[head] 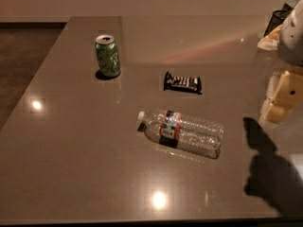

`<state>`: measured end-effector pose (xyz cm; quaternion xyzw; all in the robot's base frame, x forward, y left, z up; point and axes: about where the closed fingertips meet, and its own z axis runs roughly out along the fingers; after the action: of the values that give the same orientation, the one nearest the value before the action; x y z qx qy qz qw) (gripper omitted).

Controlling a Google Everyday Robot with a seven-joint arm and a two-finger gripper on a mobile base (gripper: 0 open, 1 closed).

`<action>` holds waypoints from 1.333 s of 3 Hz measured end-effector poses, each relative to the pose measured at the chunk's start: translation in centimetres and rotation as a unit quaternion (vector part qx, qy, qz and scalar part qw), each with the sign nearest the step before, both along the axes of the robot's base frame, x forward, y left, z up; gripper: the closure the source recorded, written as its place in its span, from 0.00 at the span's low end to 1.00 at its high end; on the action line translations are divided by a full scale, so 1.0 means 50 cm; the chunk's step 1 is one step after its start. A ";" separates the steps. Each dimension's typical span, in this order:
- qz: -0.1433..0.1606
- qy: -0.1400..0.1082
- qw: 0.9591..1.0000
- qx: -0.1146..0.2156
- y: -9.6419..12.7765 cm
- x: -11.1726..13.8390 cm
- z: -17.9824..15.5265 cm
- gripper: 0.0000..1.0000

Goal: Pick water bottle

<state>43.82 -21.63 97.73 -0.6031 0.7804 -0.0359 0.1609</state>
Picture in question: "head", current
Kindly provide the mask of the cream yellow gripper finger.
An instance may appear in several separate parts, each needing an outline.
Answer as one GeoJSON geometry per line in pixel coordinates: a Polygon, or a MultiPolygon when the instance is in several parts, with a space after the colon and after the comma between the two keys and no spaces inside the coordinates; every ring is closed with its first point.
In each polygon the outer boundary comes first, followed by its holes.
{"type": "Polygon", "coordinates": [[[280,124],[291,113],[291,109],[275,104],[272,101],[265,100],[261,108],[260,118],[274,124],[280,124]]]}

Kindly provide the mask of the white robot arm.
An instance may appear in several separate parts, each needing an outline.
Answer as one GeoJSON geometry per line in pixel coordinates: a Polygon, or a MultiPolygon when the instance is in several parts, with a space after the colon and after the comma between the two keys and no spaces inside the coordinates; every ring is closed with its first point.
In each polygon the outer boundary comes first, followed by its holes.
{"type": "Polygon", "coordinates": [[[277,52],[260,118],[278,125],[303,101],[303,0],[273,12],[258,48],[277,52]]]}

